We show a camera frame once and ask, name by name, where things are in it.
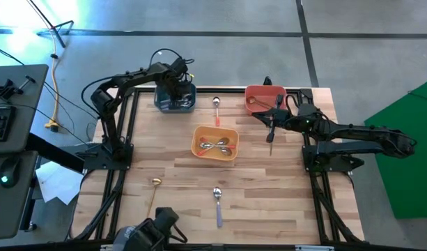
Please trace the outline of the black computer mouse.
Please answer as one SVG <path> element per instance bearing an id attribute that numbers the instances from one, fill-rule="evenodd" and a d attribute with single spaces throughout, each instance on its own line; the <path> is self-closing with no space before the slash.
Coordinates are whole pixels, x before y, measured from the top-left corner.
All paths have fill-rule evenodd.
<path id="1" fill-rule="evenodd" d="M 19 181 L 21 158 L 6 158 L 0 166 L 0 184 L 3 188 L 12 188 Z"/>

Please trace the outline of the grey desk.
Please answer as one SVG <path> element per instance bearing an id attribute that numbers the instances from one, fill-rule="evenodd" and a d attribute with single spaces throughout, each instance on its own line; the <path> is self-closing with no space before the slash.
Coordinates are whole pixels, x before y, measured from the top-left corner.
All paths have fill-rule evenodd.
<path id="1" fill-rule="evenodd" d="M 0 154 L 24 150 L 48 70 L 49 66 L 46 64 L 0 66 L 0 84 L 5 84 L 9 79 L 23 90 L 23 94 L 11 96 L 9 102 L 0 99 L 0 108 L 15 108 L 6 141 L 0 142 Z"/>
<path id="2" fill-rule="evenodd" d="M 12 238 L 19 230 L 38 153 L 25 151 L 18 156 L 20 157 L 18 182 L 11 188 L 4 188 L 0 177 L 0 239 Z M 9 157 L 0 155 L 0 167 Z"/>

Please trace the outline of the white paper sheets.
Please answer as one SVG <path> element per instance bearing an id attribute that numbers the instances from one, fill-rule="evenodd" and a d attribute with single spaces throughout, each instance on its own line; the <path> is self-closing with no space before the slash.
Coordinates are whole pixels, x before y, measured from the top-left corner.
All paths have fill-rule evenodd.
<path id="1" fill-rule="evenodd" d="M 79 193 L 84 175 L 55 162 L 47 162 L 36 170 L 36 177 L 45 202 L 58 198 L 68 205 Z"/>

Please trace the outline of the black desk clamp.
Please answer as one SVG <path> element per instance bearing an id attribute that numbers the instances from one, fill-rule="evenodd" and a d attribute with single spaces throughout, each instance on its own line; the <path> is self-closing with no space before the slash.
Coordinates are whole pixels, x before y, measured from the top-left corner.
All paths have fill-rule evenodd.
<path id="1" fill-rule="evenodd" d="M 22 95 L 24 93 L 23 88 L 29 83 L 36 83 L 34 78 L 26 75 L 26 80 L 21 86 L 15 86 L 11 79 L 7 79 L 5 85 L 0 89 L 0 99 L 8 102 L 14 94 Z"/>

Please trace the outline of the teal plastic bin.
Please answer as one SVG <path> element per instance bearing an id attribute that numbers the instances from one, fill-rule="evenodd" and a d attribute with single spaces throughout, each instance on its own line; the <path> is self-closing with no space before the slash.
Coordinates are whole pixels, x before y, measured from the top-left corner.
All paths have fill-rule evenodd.
<path id="1" fill-rule="evenodd" d="M 191 113 L 193 112 L 196 104 L 196 86 L 194 84 L 190 84 L 189 86 L 189 92 L 194 94 L 193 97 L 193 105 L 189 109 L 169 109 L 169 103 L 170 103 L 170 95 L 163 93 L 163 92 L 157 92 L 155 88 L 155 96 L 154 96 L 154 105 L 158 110 L 160 110 L 164 114 L 184 114 L 184 113 Z"/>

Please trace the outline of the orange plastic bin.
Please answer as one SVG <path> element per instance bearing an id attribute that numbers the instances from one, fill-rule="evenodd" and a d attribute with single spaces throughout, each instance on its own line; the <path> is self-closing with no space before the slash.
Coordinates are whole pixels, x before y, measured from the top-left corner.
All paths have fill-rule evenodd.
<path id="1" fill-rule="evenodd" d="M 251 85 L 245 89 L 244 92 L 244 101 L 245 101 L 245 109 L 248 115 L 251 115 L 253 112 L 262 112 L 265 110 L 264 107 L 261 107 L 256 104 L 249 104 L 247 102 L 247 98 L 250 96 L 254 96 L 256 99 L 263 101 L 269 105 L 273 105 L 275 102 L 275 98 L 281 94 L 283 98 L 283 102 L 281 105 L 281 109 L 286 109 L 286 90 L 282 86 L 264 86 L 264 85 Z"/>

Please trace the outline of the black steel beam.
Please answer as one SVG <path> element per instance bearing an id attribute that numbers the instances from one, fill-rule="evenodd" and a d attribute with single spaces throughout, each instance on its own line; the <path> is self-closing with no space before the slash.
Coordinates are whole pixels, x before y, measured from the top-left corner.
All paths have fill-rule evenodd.
<path id="1" fill-rule="evenodd" d="M 73 171 L 82 173 L 84 170 L 84 160 L 50 144 L 33 133 L 29 134 L 25 149 L 27 151 L 37 151 L 41 157 Z"/>

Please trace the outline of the yellow plastic bin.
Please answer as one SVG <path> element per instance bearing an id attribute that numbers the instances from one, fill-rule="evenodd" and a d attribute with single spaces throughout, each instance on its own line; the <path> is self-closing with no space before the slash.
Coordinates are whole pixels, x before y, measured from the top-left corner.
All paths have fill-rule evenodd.
<path id="1" fill-rule="evenodd" d="M 199 158 L 209 160 L 232 161 L 238 155 L 240 136 L 236 130 L 210 126 L 199 126 L 193 132 L 191 150 Z M 212 144 L 236 145 L 235 149 L 211 147 L 202 149 L 201 142 Z"/>

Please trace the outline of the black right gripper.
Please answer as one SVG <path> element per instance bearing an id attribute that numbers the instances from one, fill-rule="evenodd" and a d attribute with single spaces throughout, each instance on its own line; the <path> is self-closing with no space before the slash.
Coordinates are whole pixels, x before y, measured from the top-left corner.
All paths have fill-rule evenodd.
<path id="1" fill-rule="evenodd" d="M 275 98 L 273 105 L 264 103 L 263 101 L 254 99 L 258 105 L 264 106 L 265 110 L 262 112 L 253 112 L 251 115 L 261 121 L 267 128 L 269 133 L 266 137 L 267 143 L 272 143 L 275 136 L 275 128 L 283 128 L 298 133 L 304 133 L 304 117 L 294 116 L 287 109 L 281 109 L 283 96 L 279 94 Z"/>

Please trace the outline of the black tripod stand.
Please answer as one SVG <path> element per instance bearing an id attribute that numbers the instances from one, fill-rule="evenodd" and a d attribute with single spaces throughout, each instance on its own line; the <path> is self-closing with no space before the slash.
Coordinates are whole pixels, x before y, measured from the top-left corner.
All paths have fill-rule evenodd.
<path id="1" fill-rule="evenodd" d="M 46 30 L 50 32 L 52 38 L 54 38 L 55 41 L 58 41 L 62 48 L 66 48 L 67 45 L 65 44 L 61 36 L 69 35 L 75 22 L 73 20 L 68 20 L 67 22 L 62 22 L 60 24 L 52 24 L 33 0 L 26 1 L 37 14 L 37 16 L 45 24 Z"/>

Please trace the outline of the green floor mat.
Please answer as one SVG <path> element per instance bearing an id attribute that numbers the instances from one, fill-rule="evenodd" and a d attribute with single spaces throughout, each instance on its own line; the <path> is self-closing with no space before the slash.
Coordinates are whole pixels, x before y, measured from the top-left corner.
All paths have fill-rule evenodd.
<path id="1" fill-rule="evenodd" d="M 397 219 L 427 218 L 427 82 L 364 121 L 367 126 L 402 130 L 417 140 L 415 154 L 404 159 L 375 159 Z"/>

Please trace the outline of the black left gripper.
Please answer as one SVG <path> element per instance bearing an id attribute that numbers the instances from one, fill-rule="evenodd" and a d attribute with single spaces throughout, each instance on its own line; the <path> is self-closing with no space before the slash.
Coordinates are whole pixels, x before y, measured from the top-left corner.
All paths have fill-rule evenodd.
<path id="1" fill-rule="evenodd" d="M 180 73 L 167 73 L 160 81 L 156 82 L 156 91 L 170 96 L 169 109 L 189 109 L 193 105 L 194 94 L 189 92 L 194 75 L 187 71 Z"/>

